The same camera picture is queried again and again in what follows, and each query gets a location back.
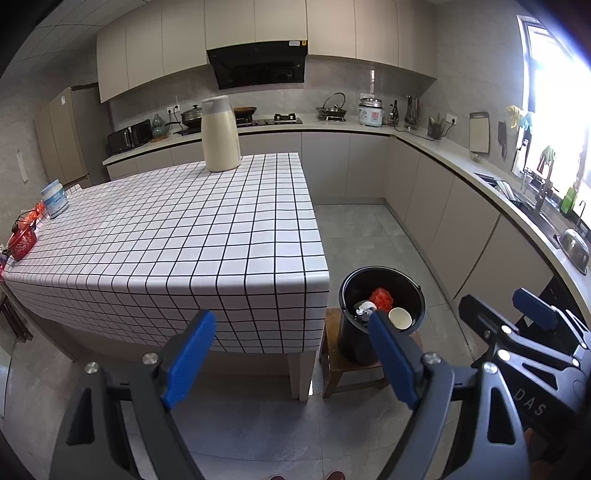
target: trash can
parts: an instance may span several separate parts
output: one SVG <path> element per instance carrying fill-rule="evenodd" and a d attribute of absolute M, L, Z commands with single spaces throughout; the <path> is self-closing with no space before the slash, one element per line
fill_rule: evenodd
<path fill-rule="evenodd" d="M 353 305 L 368 300 L 378 287 L 388 290 L 394 299 L 394 307 L 402 307 L 413 318 L 412 325 L 403 330 L 406 335 L 418 329 L 425 316 L 421 287 L 402 272 L 389 267 L 363 267 L 350 273 L 339 290 L 342 313 L 337 345 L 345 358 L 361 365 L 371 365 L 378 361 L 378 357 L 369 341 L 367 327 L 356 319 Z"/>

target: checkered tablecloth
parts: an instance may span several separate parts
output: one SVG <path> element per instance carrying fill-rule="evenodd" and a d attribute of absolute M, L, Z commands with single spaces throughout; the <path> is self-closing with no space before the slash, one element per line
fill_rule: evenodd
<path fill-rule="evenodd" d="M 37 233 L 4 279 L 46 319 L 163 345 L 201 308 L 216 316 L 215 350 L 320 344 L 329 272 L 296 153 L 244 156 L 223 173 L 199 162 L 76 190 Z"/>

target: kitchen sink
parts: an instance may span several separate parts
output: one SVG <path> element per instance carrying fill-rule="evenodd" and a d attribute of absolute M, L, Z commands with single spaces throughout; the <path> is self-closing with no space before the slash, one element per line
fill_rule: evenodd
<path fill-rule="evenodd" d="M 525 202 L 517 205 L 517 208 L 522 211 L 537 228 L 542 230 L 542 233 L 550 241 L 550 243 L 554 245 L 554 248 L 560 248 L 560 244 L 558 243 L 558 237 L 560 236 L 560 233 L 546 218 L 546 215 L 536 211 L 534 205 Z"/>
<path fill-rule="evenodd" d="M 491 187 L 496 187 L 497 178 L 491 177 L 489 175 L 484 175 L 481 173 L 476 174 L 480 177 L 485 183 L 489 184 Z M 515 205 L 520 211 L 522 211 L 525 216 L 537 227 L 539 228 L 545 237 L 550 241 L 550 243 L 554 246 L 554 248 L 560 248 L 560 244 L 558 243 L 558 237 L 560 236 L 559 231 L 554 228 L 550 220 L 541 212 L 536 211 L 535 206 L 530 204 L 529 201 L 521 195 L 519 192 L 513 190 L 513 194 L 515 198 L 518 199 L 517 205 Z"/>

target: wooden stool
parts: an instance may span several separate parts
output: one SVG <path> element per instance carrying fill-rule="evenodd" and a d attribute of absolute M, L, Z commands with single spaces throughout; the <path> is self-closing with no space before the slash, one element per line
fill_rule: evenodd
<path fill-rule="evenodd" d="M 326 319 L 324 320 L 324 334 L 322 336 L 322 344 L 320 345 L 320 365 L 322 366 L 322 378 L 324 381 L 322 398 L 329 398 L 333 393 L 338 392 L 360 390 L 361 388 L 369 387 L 377 387 L 382 389 L 388 386 L 388 378 L 385 375 L 378 380 L 369 380 L 367 382 L 342 385 L 341 387 L 337 386 L 345 372 L 356 372 L 360 370 L 369 370 L 371 368 L 382 368 L 382 364 L 379 361 L 372 365 L 359 365 L 347 360 L 340 353 L 337 347 L 340 317 L 341 310 L 339 308 L 326 310 Z M 422 349 L 423 343 L 418 335 L 418 332 L 414 332 L 411 337 Z"/>

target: ceiling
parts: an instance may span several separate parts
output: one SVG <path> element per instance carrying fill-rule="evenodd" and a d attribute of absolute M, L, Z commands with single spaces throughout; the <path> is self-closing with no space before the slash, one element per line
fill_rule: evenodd
<path fill-rule="evenodd" d="M 97 31 L 150 0 L 63 0 L 19 48 L 2 78 L 30 73 L 94 42 Z"/>

